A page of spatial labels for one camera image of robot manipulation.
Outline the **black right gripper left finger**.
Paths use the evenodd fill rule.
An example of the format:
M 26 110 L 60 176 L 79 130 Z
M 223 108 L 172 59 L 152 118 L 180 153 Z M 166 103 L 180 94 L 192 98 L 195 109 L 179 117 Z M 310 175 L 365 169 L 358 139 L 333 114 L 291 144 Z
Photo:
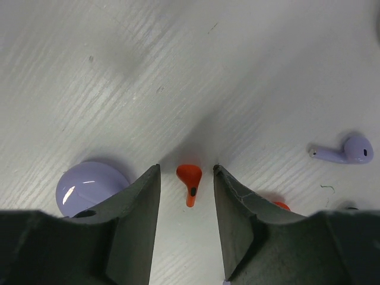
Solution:
M 161 171 L 74 217 L 1 212 L 2 284 L 148 284 Z

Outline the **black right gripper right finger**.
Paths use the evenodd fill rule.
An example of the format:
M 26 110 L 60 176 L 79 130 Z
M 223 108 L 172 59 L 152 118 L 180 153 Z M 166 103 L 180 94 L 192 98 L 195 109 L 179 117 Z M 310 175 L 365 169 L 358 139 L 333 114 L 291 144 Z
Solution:
M 379 211 L 287 211 L 216 165 L 214 196 L 231 284 L 378 284 Z

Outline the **orange earbud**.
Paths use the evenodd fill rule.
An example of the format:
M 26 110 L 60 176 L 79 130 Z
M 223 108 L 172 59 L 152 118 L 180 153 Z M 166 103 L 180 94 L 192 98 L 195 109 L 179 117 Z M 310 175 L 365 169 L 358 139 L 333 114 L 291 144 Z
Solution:
M 177 167 L 176 174 L 187 188 L 186 206 L 191 208 L 195 205 L 202 170 L 193 164 L 182 164 Z
M 287 210 L 287 211 L 291 211 L 290 207 L 288 205 L 286 205 L 285 203 L 283 202 L 280 202 L 280 201 L 274 201 L 274 204 Z

